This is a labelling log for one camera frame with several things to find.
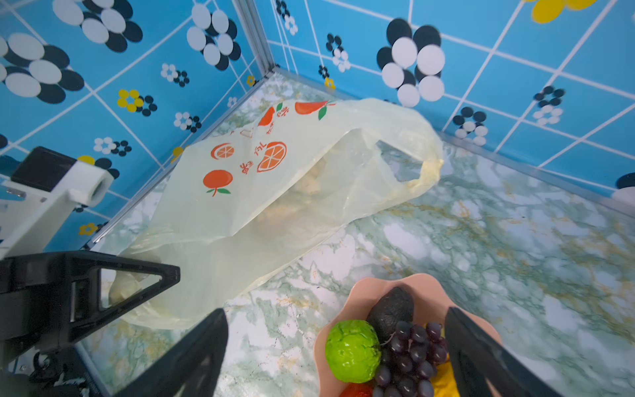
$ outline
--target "purple grapes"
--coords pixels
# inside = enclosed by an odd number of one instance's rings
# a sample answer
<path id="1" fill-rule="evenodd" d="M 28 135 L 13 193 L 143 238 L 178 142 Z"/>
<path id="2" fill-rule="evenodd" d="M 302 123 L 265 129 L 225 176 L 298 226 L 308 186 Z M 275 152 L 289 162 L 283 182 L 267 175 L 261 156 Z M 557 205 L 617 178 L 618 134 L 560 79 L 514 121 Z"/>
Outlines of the purple grapes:
<path id="1" fill-rule="evenodd" d="M 434 397 L 429 380 L 437 374 L 436 365 L 448 359 L 442 328 L 438 323 L 428 323 L 424 328 L 399 321 L 382 349 L 373 397 Z"/>
<path id="2" fill-rule="evenodd" d="M 411 377 L 403 377 L 397 384 L 397 390 L 402 397 L 415 397 L 417 393 L 417 385 Z"/>
<path id="3" fill-rule="evenodd" d="M 414 325 L 411 329 L 410 337 L 416 343 L 425 343 L 428 340 L 428 333 L 425 331 L 425 328 L 420 326 L 419 324 Z"/>
<path id="4" fill-rule="evenodd" d="M 388 346 L 394 354 L 399 354 L 406 350 L 408 347 L 408 341 L 404 341 L 399 338 L 392 338 L 391 341 L 388 342 Z"/>
<path id="5" fill-rule="evenodd" d="M 373 397 L 384 397 L 384 389 L 379 386 L 375 386 L 373 389 Z"/>
<path id="6" fill-rule="evenodd" d="M 397 368 L 403 373 L 410 373 L 412 371 L 412 360 L 407 355 L 397 357 L 395 360 Z"/>
<path id="7" fill-rule="evenodd" d="M 441 338 L 441 324 L 439 323 L 428 323 L 425 326 L 425 331 L 428 334 L 428 338 L 430 338 L 433 342 L 439 342 Z"/>
<path id="8" fill-rule="evenodd" d="M 401 340 L 408 340 L 410 338 L 411 329 L 412 323 L 408 321 L 399 321 L 395 326 L 395 336 Z"/>
<path id="9" fill-rule="evenodd" d="M 392 360 L 391 350 L 388 347 L 383 348 L 381 363 L 384 365 L 388 365 L 391 363 L 391 360 Z"/>
<path id="10" fill-rule="evenodd" d="M 431 346 L 432 349 L 432 361 L 439 365 L 448 361 L 448 351 L 439 344 L 434 344 Z"/>
<path id="11" fill-rule="evenodd" d="M 384 390 L 384 397 L 402 397 L 399 390 L 397 390 L 397 386 L 391 384 Z"/>
<path id="12" fill-rule="evenodd" d="M 419 397 L 434 397 L 434 388 L 429 380 L 420 380 L 417 384 L 417 395 Z"/>
<path id="13" fill-rule="evenodd" d="M 375 372 L 375 383 L 378 386 L 386 387 L 391 382 L 391 370 L 385 365 L 380 365 Z"/>
<path id="14" fill-rule="evenodd" d="M 413 343 L 410 345 L 410 358 L 414 364 L 419 364 L 425 360 L 428 353 L 428 347 L 423 344 Z"/>
<path id="15" fill-rule="evenodd" d="M 428 361 L 424 361 L 415 370 L 415 375 L 420 379 L 430 379 L 436 375 L 436 369 Z"/>

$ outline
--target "pink bowl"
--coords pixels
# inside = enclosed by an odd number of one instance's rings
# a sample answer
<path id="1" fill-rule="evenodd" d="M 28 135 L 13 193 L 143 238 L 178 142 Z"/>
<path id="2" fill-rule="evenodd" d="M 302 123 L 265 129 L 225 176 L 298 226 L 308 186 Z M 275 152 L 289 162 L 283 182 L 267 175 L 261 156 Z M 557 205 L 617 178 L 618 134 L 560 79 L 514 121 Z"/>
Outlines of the pink bowl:
<path id="1" fill-rule="evenodd" d="M 337 380 L 328 364 L 324 349 L 326 338 L 331 328 L 342 320 L 365 320 L 370 309 L 388 291 L 399 286 L 412 295 L 415 301 L 415 324 L 445 322 L 445 314 L 450 307 L 457 307 L 447 296 L 441 284 L 430 274 L 414 274 L 401 280 L 386 281 L 377 278 L 363 278 L 352 288 L 349 298 L 346 300 L 342 311 L 317 335 L 313 346 L 313 358 L 316 362 L 317 376 L 319 378 L 320 397 L 338 397 L 346 388 L 346 383 Z M 500 335 L 494 327 L 484 319 L 465 312 L 478 326 L 502 344 Z"/>

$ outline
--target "avocado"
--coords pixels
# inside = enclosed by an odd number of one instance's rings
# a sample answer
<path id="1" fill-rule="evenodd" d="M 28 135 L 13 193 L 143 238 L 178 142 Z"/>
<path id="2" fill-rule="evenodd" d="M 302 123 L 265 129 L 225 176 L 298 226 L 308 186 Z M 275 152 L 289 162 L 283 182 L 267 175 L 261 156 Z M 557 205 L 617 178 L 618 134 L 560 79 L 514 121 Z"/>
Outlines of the avocado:
<path id="1" fill-rule="evenodd" d="M 370 309 L 366 321 L 373 326 L 379 343 L 383 344 L 395 332 L 397 322 L 402 320 L 412 322 L 414 312 L 415 303 L 412 301 L 412 296 L 396 286 Z"/>

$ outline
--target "plastic bag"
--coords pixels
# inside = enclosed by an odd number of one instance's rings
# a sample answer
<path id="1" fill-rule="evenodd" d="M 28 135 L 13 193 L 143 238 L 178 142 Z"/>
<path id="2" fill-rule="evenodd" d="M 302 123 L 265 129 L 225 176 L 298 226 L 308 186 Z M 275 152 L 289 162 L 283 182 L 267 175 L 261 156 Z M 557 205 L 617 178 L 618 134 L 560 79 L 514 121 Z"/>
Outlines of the plastic bag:
<path id="1" fill-rule="evenodd" d="M 422 161 L 419 178 L 397 181 L 378 141 Z M 122 253 L 180 266 L 181 281 L 124 319 L 189 328 L 343 225 L 423 194 L 442 165 L 441 141 L 419 113 L 375 99 L 285 101 L 192 145 L 148 229 Z M 139 282 L 117 272 L 111 300 Z"/>

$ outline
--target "marble countertop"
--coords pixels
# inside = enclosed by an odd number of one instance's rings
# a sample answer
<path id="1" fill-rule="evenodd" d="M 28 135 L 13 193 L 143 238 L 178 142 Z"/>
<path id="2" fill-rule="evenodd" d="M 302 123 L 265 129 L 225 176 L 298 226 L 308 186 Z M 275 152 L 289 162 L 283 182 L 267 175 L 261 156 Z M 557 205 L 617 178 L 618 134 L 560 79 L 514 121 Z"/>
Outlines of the marble countertop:
<path id="1" fill-rule="evenodd" d="M 327 94 L 274 76 L 214 132 L 281 99 Z M 635 220 L 447 145 L 423 196 L 352 222 L 266 284 L 224 305 L 230 324 L 217 396 L 318 395 L 316 335 L 363 277 L 436 277 L 504 346 L 564 396 L 635 395 Z M 390 156 L 396 173 L 411 164 Z M 118 254 L 147 226 L 166 181 L 94 248 Z M 186 330 L 116 320 L 81 343 L 110 392 Z"/>

